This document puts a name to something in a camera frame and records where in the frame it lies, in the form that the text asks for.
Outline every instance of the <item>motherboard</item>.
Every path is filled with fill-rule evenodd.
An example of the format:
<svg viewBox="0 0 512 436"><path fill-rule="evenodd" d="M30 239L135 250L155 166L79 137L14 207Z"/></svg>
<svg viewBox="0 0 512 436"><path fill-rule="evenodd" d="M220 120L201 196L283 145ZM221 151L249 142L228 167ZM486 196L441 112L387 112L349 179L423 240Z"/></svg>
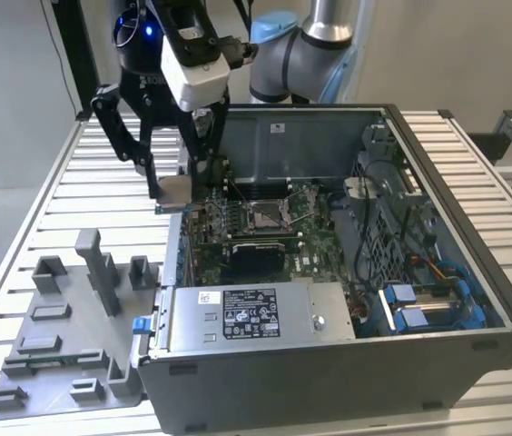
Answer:
<svg viewBox="0 0 512 436"><path fill-rule="evenodd" d="M194 285L350 281L329 199L315 183L291 183L281 198L249 200L229 184L188 213Z"/></svg>

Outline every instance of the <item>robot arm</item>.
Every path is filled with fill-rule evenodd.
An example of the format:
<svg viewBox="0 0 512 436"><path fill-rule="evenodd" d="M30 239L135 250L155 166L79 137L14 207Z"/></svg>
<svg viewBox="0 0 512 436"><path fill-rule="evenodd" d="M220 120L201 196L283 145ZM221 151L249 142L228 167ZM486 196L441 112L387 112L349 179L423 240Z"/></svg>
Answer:
<svg viewBox="0 0 512 436"><path fill-rule="evenodd" d="M192 180L207 172L218 153L230 97L231 69L253 60L256 45L219 38L200 0L138 0L119 15L113 30L121 81L97 90L92 107L121 161L131 160L146 176L149 196L177 203L158 183L151 137L153 129L177 126L191 163ZM141 119L133 138L118 111L121 99ZM192 111L207 107L212 125L199 136Z"/></svg>

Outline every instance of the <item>white label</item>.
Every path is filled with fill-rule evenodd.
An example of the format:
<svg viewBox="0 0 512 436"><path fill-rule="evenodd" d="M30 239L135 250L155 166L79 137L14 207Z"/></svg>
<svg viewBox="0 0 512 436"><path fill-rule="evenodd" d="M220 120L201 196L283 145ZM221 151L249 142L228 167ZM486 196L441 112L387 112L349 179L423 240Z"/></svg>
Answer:
<svg viewBox="0 0 512 436"><path fill-rule="evenodd" d="M222 302L222 293L219 291L200 291L198 295L198 304L220 304Z"/></svg>
<svg viewBox="0 0 512 436"><path fill-rule="evenodd" d="M283 134L283 133L284 133L284 123L271 124L271 134Z"/></svg>

